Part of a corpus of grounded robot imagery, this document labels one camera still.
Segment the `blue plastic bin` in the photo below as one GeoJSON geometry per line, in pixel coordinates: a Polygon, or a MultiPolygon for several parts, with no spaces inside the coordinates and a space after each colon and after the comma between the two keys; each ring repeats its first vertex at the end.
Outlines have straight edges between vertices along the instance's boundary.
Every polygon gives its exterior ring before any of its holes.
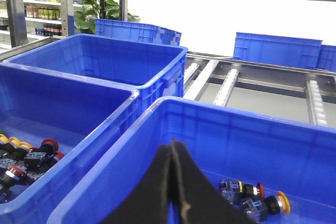
{"type": "Polygon", "coordinates": [[[50,213],[135,121],[137,90],[0,64],[0,128],[32,146],[54,138],[65,157],[31,186],[11,187],[1,224],[45,224],[50,213]]]}
{"type": "Polygon", "coordinates": [[[237,33],[234,60],[315,69],[321,40],[237,33]]]}
{"type": "Polygon", "coordinates": [[[140,181],[157,147],[172,138],[186,144],[216,188],[221,178],[235,178],[262,182],[266,196],[287,194],[292,212],[269,215],[265,223],[335,223],[335,129],[173,97],[153,103],[47,223],[102,220],[140,181]]]}
{"type": "Polygon", "coordinates": [[[164,27],[101,18],[96,19],[96,35],[173,46],[181,40],[181,33],[164,27]]]}
{"type": "Polygon", "coordinates": [[[317,68],[336,72],[336,46],[322,45],[317,68]]]}
{"type": "Polygon", "coordinates": [[[183,96],[186,53],[183,47],[80,34],[7,61],[128,84],[140,91],[139,116],[159,97],[183,96]]]}

